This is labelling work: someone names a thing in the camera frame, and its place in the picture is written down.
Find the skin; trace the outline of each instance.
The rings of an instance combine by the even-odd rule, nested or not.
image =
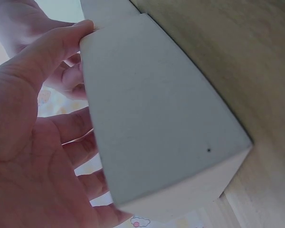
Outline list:
[[[33,0],[0,0],[0,41],[14,57],[44,33],[73,23],[49,19]],[[70,99],[86,99],[80,54],[62,62],[45,81]]]
[[[37,118],[42,84],[61,76],[93,26],[50,29],[0,66],[0,228],[111,228],[130,217],[91,206],[108,190],[102,171],[74,173],[97,153],[88,109]]]

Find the wooden table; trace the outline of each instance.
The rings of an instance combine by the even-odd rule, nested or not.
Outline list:
[[[207,228],[285,228],[285,0],[133,0],[179,44],[255,142]]]

